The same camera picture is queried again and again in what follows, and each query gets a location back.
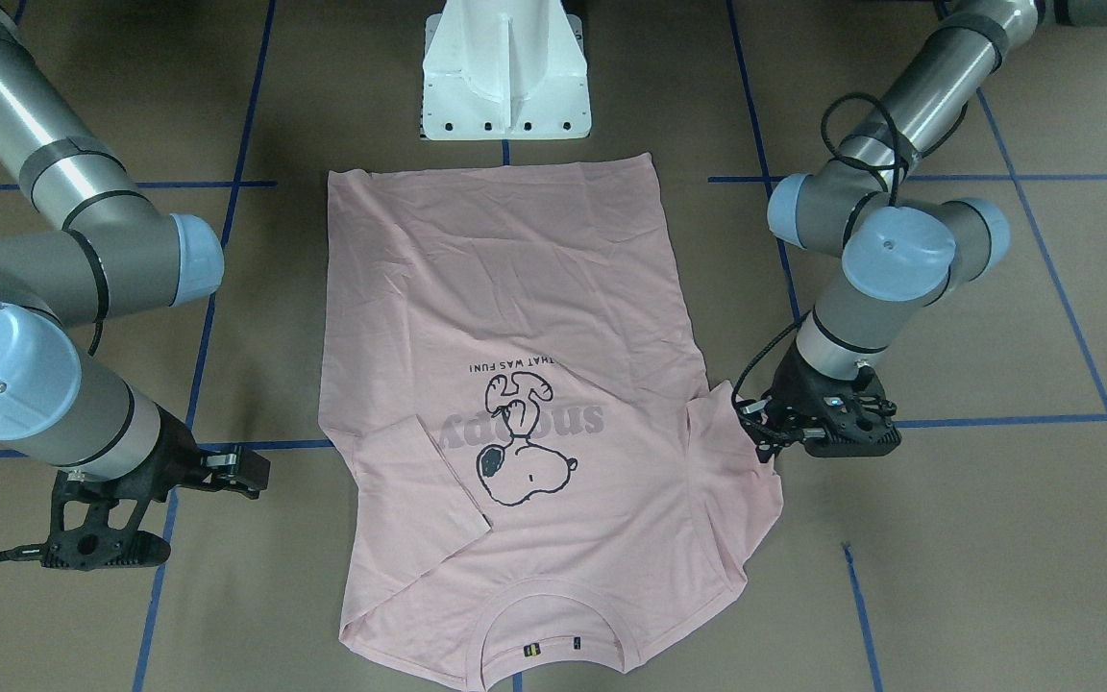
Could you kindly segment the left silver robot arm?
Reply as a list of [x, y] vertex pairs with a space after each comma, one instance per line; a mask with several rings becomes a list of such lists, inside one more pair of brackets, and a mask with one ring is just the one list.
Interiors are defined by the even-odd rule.
[[827, 106], [817, 174], [773, 185], [778, 240], [840, 262], [761, 397], [734, 397], [761, 461], [801, 446], [817, 458], [879, 457], [899, 446], [897, 405], [875, 372], [911, 316], [1005, 258], [1005, 214], [974, 197], [910, 200], [906, 180], [965, 121], [984, 80], [1039, 25], [1107, 28], [1107, 1], [941, 1], [939, 22], [882, 96]]

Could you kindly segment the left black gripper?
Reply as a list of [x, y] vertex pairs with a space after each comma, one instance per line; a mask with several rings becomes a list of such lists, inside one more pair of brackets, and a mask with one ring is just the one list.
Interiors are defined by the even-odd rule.
[[860, 366], [852, 380], [832, 380], [809, 366], [795, 347], [761, 397], [734, 395], [732, 404], [764, 464], [794, 446], [816, 458], [875, 458], [903, 442], [898, 407], [872, 366]]

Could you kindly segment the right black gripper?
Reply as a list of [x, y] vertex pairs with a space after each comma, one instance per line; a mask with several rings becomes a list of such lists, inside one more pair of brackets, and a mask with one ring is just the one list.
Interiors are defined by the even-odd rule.
[[170, 544], [141, 528], [151, 504], [166, 500], [173, 489], [230, 490], [255, 500], [269, 479], [271, 461], [258, 452], [242, 444], [204, 451], [184, 422], [163, 411], [159, 441], [126, 476], [56, 481], [42, 564], [79, 571], [161, 566]]

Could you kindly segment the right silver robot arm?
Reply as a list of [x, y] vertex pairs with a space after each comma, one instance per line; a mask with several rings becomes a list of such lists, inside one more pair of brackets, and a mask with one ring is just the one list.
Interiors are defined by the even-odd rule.
[[259, 498], [271, 464], [242, 444], [201, 450], [188, 425], [80, 347], [74, 327], [209, 298], [221, 242], [190, 214], [163, 214], [50, 84], [0, 8], [0, 162], [49, 223], [0, 237], [0, 443], [52, 465], [42, 543], [0, 562], [155, 568], [165, 538], [141, 527], [177, 487]]

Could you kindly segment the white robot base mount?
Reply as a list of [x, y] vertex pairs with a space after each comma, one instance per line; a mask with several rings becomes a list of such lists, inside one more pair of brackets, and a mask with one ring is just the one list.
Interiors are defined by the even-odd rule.
[[425, 21], [422, 69], [427, 140], [592, 132], [583, 23], [562, 1], [447, 1]]

